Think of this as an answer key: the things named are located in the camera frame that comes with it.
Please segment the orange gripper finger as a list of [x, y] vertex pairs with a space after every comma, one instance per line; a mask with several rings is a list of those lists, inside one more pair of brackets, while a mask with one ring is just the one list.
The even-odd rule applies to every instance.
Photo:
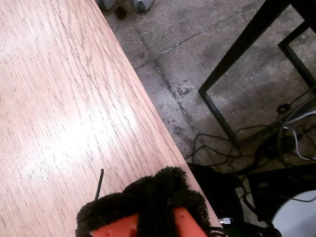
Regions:
[[165, 167], [153, 177], [153, 182], [154, 236], [213, 236], [205, 199], [189, 188], [185, 171]]
[[169, 178], [169, 175], [143, 177], [120, 193], [87, 203], [77, 214], [75, 236], [89, 237], [92, 231], [137, 214], [138, 237], [169, 237]]

